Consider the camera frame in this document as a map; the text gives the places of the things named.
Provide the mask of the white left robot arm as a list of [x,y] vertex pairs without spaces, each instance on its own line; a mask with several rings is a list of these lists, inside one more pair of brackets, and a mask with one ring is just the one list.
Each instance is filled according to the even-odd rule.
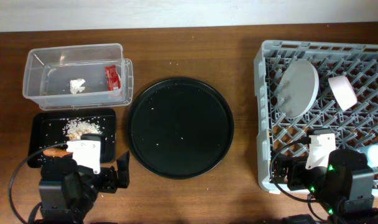
[[71,157],[52,159],[41,169],[41,202],[29,215],[29,223],[83,223],[99,193],[114,194],[129,186],[129,159],[126,152],[117,166],[92,169],[79,166]]

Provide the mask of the white tissue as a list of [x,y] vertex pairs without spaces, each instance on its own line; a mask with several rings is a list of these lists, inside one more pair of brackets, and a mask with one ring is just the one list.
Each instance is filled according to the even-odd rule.
[[83,78],[70,80],[70,93],[75,95],[83,92],[85,90],[85,87],[83,86],[85,82],[86,81]]

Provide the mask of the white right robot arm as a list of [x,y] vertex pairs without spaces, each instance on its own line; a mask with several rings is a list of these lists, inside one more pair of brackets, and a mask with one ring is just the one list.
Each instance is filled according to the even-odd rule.
[[287,187],[305,189],[308,198],[290,198],[320,204],[328,214],[328,223],[378,223],[378,208],[373,206],[374,174],[367,165],[365,154],[349,149],[338,149],[328,156],[326,167],[305,168],[305,157],[288,158],[275,155],[271,160],[271,181],[278,186],[275,176],[286,172]]

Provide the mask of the pink bowl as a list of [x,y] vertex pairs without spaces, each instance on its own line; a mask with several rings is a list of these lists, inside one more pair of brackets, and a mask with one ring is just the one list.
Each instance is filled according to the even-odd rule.
[[346,76],[331,77],[328,79],[328,83],[339,107],[343,111],[350,109],[357,103],[357,96],[353,86]]

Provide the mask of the grey plate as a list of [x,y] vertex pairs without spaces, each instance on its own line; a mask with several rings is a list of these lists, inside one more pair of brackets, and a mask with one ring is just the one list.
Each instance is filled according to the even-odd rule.
[[279,111],[287,118],[297,118],[308,112],[316,101],[319,76],[316,68],[307,60],[293,62],[282,75],[282,88],[277,93]]

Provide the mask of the orange carrot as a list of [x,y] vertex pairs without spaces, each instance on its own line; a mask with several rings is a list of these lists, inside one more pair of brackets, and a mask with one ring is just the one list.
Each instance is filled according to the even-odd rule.
[[48,157],[65,157],[72,155],[72,152],[68,152],[64,149],[52,147],[43,151],[43,154]]

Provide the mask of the food scraps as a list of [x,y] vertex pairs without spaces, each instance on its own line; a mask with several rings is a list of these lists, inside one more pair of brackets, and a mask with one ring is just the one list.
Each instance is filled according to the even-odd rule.
[[83,134],[103,134],[106,136],[106,145],[101,153],[101,162],[111,162],[115,158],[116,117],[113,115],[41,118],[33,128],[30,153],[54,144],[80,139]]

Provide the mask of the red snack wrapper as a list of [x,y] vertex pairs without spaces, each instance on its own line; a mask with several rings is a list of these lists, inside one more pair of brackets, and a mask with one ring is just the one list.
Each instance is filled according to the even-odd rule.
[[118,90],[121,87],[120,77],[115,65],[104,68],[106,74],[106,82],[109,91]]

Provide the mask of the light blue cup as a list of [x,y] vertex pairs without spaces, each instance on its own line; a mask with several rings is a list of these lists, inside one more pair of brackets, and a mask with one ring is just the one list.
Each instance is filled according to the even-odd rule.
[[378,145],[360,147],[357,151],[366,155],[367,165],[370,168],[378,167]]

